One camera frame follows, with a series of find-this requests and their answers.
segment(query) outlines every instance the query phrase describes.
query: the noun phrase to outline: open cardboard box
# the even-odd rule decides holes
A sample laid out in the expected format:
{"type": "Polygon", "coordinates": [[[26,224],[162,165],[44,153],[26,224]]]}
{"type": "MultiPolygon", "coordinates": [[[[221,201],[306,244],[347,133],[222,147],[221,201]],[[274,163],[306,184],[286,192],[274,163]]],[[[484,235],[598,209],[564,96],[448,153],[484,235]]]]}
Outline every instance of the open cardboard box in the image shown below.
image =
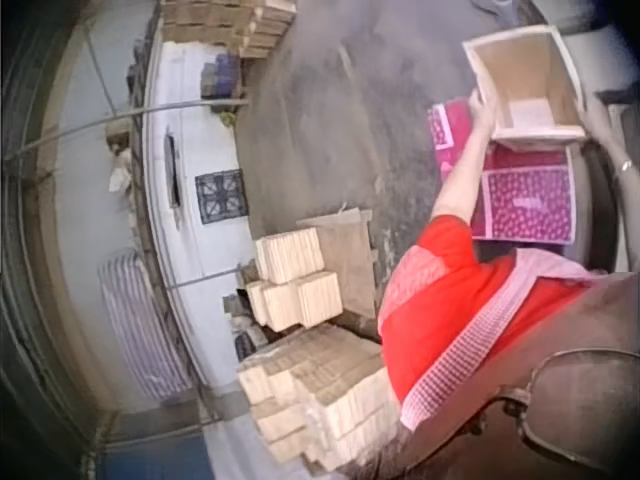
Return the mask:
{"type": "Polygon", "coordinates": [[[498,97],[493,140],[522,151],[585,138],[575,105],[583,102],[578,73],[555,27],[508,30],[463,46],[480,93],[498,97]]]}

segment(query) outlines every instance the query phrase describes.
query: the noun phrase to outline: red sleeve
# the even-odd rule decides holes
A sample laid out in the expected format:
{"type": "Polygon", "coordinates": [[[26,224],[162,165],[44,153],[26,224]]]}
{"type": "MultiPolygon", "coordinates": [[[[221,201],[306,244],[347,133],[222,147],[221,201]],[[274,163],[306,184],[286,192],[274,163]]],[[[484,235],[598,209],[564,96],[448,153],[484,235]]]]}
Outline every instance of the red sleeve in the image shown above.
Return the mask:
{"type": "Polygon", "coordinates": [[[440,257],[450,270],[477,263],[471,227],[454,215],[434,218],[420,234],[418,246],[440,257]]]}

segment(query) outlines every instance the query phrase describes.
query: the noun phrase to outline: stacked boxes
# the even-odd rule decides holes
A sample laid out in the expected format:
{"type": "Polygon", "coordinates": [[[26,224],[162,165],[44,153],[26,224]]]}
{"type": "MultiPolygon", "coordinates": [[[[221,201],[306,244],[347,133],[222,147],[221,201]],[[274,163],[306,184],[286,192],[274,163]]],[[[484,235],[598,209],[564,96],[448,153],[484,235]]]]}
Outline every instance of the stacked boxes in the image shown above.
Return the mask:
{"type": "Polygon", "coordinates": [[[222,45],[264,58],[296,14],[291,0],[162,0],[163,40],[222,45]]]}
{"type": "Polygon", "coordinates": [[[240,383],[269,450],[334,470],[390,440],[399,419],[380,346],[323,324],[240,366],[240,383]]]}
{"type": "Polygon", "coordinates": [[[338,276],[322,271],[315,228],[264,237],[256,242],[262,280],[247,285],[256,320],[276,332],[309,328],[342,313],[338,276]]]}

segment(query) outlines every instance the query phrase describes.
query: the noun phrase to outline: hand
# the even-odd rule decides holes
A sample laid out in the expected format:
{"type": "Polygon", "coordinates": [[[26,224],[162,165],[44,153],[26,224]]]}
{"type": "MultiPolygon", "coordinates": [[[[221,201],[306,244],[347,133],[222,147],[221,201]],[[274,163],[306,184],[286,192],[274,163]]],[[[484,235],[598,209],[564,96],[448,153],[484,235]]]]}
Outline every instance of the hand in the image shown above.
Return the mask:
{"type": "Polygon", "coordinates": [[[474,89],[469,97],[469,109],[473,116],[473,125],[491,135],[496,126],[498,102],[495,95],[486,95],[480,99],[480,92],[474,89]]]}
{"type": "Polygon", "coordinates": [[[586,95],[586,111],[581,105],[576,104],[580,120],[584,127],[603,146],[610,144],[614,140],[613,129],[609,118],[607,107],[594,94],[586,95]]]}

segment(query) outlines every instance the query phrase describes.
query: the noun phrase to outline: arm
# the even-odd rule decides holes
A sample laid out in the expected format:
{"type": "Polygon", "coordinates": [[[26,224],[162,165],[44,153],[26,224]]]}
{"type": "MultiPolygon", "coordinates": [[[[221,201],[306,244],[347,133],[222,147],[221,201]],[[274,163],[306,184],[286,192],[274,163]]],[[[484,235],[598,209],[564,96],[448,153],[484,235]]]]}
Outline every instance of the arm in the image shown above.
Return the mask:
{"type": "Polygon", "coordinates": [[[587,111],[580,110],[580,113],[587,130],[609,154],[626,232],[629,267],[631,271],[640,271],[640,172],[624,144],[616,138],[609,123],[609,113],[602,102],[590,95],[587,97],[587,111]]]}
{"type": "Polygon", "coordinates": [[[474,117],[473,131],[460,159],[442,185],[433,205],[432,219],[440,215],[455,215],[467,224],[471,222],[478,200],[484,157],[495,125],[496,102],[486,99],[481,103],[475,90],[469,98],[469,107],[474,117]]]}

